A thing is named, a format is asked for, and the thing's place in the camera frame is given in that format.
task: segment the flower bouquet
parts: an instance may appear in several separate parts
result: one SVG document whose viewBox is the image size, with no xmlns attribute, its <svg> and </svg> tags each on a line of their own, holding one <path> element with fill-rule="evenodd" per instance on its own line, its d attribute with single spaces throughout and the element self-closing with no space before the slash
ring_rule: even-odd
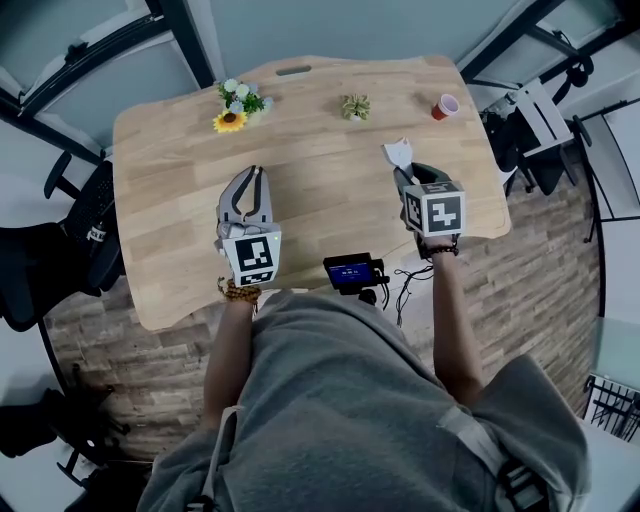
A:
<svg viewBox="0 0 640 512">
<path fill-rule="evenodd" d="M 243 84 L 234 78 L 219 83 L 218 91 L 226 107 L 213 121 L 214 128 L 220 133 L 235 132 L 247 122 L 258 122 L 273 105 L 273 98 L 260 97 L 256 84 Z"/>
</svg>

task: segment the bracelet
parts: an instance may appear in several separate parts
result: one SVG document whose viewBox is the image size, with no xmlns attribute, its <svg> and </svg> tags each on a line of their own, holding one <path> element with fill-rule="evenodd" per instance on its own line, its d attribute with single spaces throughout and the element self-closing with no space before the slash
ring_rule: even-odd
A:
<svg viewBox="0 0 640 512">
<path fill-rule="evenodd" d="M 442 252 L 452 252 L 454 256 L 457 256 L 460 251 L 457 247 L 434 247 L 433 249 L 427 249 L 429 258 L 431 258 L 434 254 L 439 254 Z"/>
<path fill-rule="evenodd" d="M 425 249 L 426 249 L 426 256 L 427 258 L 431 258 L 434 254 L 440 254 L 443 252 L 451 252 L 453 253 L 454 256 L 457 256 L 458 253 L 460 252 L 458 250 L 458 240 L 454 240 L 452 245 L 446 246 L 446 247 L 427 247 L 425 245 Z"/>
<path fill-rule="evenodd" d="M 227 290 L 225 291 L 220 284 L 222 281 L 224 281 L 224 277 L 219 277 L 218 291 L 224 295 L 228 301 L 250 302 L 254 306 L 258 303 L 258 297 L 262 294 L 262 290 L 257 286 L 243 286 L 242 288 L 238 288 L 233 279 L 227 279 Z"/>
</svg>

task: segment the shoulder strap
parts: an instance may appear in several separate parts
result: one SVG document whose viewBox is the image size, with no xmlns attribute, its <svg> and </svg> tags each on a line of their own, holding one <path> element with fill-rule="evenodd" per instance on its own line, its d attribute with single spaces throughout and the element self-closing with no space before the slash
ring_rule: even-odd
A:
<svg viewBox="0 0 640 512">
<path fill-rule="evenodd" d="M 242 406 L 235 405 L 233 407 L 227 407 L 222 412 L 222 419 L 220 420 L 220 430 L 218 432 L 218 438 L 216 439 L 216 445 L 211 455 L 211 463 L 209 464 L 209 472 L 207 478 L 205 478 L 204 485 L 202 486 L 202 492 L 195 500 L 189 503 L 185 509 L 185 512 L 212 512 L 213 500 L 215 498 L 214 490 L 214 478 L 218 471 L 218 465 L 220 464 L 220 458 L 226 455 L 231 449 L 233 438 L 235 437 L 235 430 L 237 424 L 237 414 L 242 410 Z"/>
<path fill-rule="evenodd" d="M 495 477 L 500 512 L 551 510 L 546 482 L 510 457 L 473 416 L 454 406 L 440 419 L 438 427 L 455 435 Z"/>
</svg>

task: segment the person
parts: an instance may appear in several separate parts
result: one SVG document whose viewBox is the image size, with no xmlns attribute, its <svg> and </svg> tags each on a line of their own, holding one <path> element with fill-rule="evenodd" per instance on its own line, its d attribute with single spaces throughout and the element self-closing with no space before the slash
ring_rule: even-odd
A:
<svg viewBox="0 0 640 512">
<path fill-rule="evenodd" d="M 435 376 L 355 298 L 277 294 L 255 320 L 230 302 L 202 428 L 156 460 L 138 511 L 494 510 L 499 495 L 517 505 L 500 472 L 520 462 L 537 505 L 579 507 L 588 456 L 572 412 L 526 356 L 485 386 L 452 241 L 426 248 Z"/>
</svg>

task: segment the person's arm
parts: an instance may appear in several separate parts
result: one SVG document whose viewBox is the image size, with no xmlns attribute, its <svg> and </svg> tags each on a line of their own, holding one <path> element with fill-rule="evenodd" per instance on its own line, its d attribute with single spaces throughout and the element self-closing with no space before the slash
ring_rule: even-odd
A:
<svg viewBox="0 0 640 512">
<path fill-rule="evenodd" d="M 253 305 L 229 302 L 213 341 L 204 380 L 205 428 L 217 429 L 222 412 L 238 402 L 251 369 Z"/>
<path fill-rule="evenodd" d="M 429 245 L 442 246 L 446 242 L 436 244 Z M 484 384 L 480 350 L 471 328 L 455 256 L 450 252 L 434 254 L 433 273 L 435 373 L 451 396 L 468 406 Z"/>
</svg>

